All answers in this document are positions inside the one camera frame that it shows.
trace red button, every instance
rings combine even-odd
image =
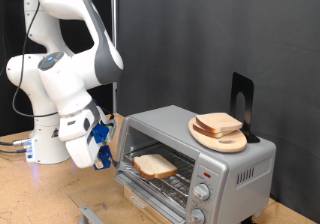
[[[208,174],[208,173],[204,173],[204,175],[206,176],[206,177],[208,177],[208,178],[210,178],[211,176]]]

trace stainless steel toaster oven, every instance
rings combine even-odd
[[[269,200],[275,145],[261,138],[242,152],[213,151],[188,130],[196,115],[169,106],[125,118],[117,160],[161,154],[178,173],[148,181],[117,170],[116,178],[172,223],[237,224],[261,214]]]

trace black plate holder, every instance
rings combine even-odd
[[[246,136],[248,143],[260,142],[260,139],[256,137],[252,132],[250,132],[251,118],[252,118],[253,91],[254,91],[254,84],[250,79],[236,72],[233,73],[230,115],[233,116],[234,118],[236,117],[237,96],[241,92],[245,99],[244,123],[241,131]]]

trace table surface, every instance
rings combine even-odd
[[[110,143],[115,155],[123,117]],[[28,137],[30,132],[1,137],[0,141]],[[14,150],[21,147],[5,147]],[[115,169],[95,171],[79,169],[71,159],[55,164],[27,163],[24,154],[0,153],[0,224],[71,224],[78,223],[77,205],[89,205],[106,223],[153,223],[123,197],[123,187],[114,179]],[[315,224],[315,222],[270,199],[259,224]]]

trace blue gripper part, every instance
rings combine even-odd
[[[96,143],[104,142],[107,139],[107,135],[109,133],[110,129],[108,127],[105,127],[101,124],[97,124],[93,129],[92,133],[94,136],[94,139],[96,140]]]
[[[98,157],[101,159],[103,163],[103,168],[97,169],[96,166],[94,165],[94,169],[103,170],[103,169],[110,168],[111,166],[110,159],[112,159],[112,154],[109,146],[102,146],[99,150]]]

